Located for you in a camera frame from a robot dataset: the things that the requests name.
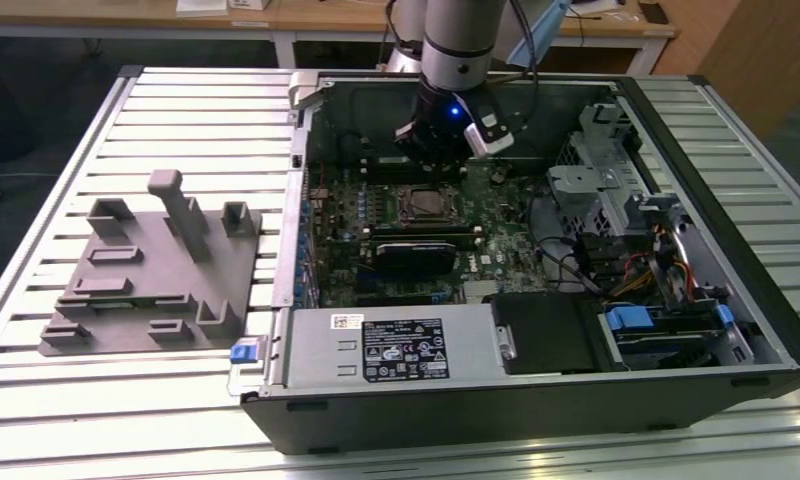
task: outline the motherboard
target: motherboard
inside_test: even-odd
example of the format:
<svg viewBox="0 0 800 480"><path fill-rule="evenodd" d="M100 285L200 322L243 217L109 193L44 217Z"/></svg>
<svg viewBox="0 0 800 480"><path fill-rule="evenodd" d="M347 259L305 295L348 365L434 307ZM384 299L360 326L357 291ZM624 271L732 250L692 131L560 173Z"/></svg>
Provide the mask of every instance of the motherboard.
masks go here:
<svg viewBox="0 0 800 480"><path fill-rule="evenodd" d="M375 184L367 170L311 177L321 307L480 303L547 288L526 219L539 177L498 161L470 162L438 186Z"/></svg>

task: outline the warning label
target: warning label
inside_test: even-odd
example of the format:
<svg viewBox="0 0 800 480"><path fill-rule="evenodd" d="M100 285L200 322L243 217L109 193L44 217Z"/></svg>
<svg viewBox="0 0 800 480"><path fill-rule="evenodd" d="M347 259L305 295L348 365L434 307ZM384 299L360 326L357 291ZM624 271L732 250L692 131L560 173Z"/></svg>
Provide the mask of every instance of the warning label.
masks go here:
<svg viewBox="0 0 800 480"><path fill-rule="evenodd" d="M440 318L361 322L361 346L371 383L451 377Z"/></svg>

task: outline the floor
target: floor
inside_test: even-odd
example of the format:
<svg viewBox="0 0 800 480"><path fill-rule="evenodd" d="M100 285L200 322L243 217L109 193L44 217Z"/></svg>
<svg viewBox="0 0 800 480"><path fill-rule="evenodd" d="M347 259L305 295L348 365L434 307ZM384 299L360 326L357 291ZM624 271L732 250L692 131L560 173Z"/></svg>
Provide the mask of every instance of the floor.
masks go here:
<svg viewBox="0 0 800 480"><path fill-rule="evenodd" d="M0 274L121 65L276 66L268 42L107 40L101 48L103 55L93 57L80 40L0 39L0 79L39 145L21 159L0 163ZM339 48L305 43L297 48L307 68L369 68L377 56L376 46L365 44ZM800 182L800 107L767 146Z"/></svg>

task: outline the blue handle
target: blue handle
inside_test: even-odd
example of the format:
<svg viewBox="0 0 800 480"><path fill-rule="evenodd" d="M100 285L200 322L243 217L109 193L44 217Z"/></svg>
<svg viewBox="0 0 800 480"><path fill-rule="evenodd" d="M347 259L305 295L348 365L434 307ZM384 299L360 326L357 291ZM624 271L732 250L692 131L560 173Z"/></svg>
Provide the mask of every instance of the blue handle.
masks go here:
<svg viewBox="0 0 800 480"><path fill-rule="evenodd" d="M540 17L536 19L536 22L534 22L531 34L534 36L534 45L536 47L538 62L546 56L546 52L551 47L551 43L555 41L558 32L560 32L563 17L566 17L566 12L570 10L571 5L572 0L554 0ZM524 36L507 57L507 63L523 67L527 67L531 63L531 51Z"/></svg>

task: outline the metal workbench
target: metal workbench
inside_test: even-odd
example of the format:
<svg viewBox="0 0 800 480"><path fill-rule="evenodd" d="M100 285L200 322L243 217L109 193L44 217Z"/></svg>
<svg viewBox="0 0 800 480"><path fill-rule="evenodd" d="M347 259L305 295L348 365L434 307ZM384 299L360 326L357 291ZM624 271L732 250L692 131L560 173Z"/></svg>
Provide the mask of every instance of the metal workbench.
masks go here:
<svg viewBox="0 0 800 480"><path fill-rule="evenodd" d="M159 210L143 193L159 168L185 173L184 191L204 208L245 200L264 212L247 328L267 330L295 129L289 76L147 68L117 80L0 280L0 478L800 478L800 390L683 430L285 457L228 394L228 351L39 354L91 234L84 214L107 196ZM800 188L710 87L684 77L639 83L800 314ZM646 161L670 187L648 153Z"/></svg>

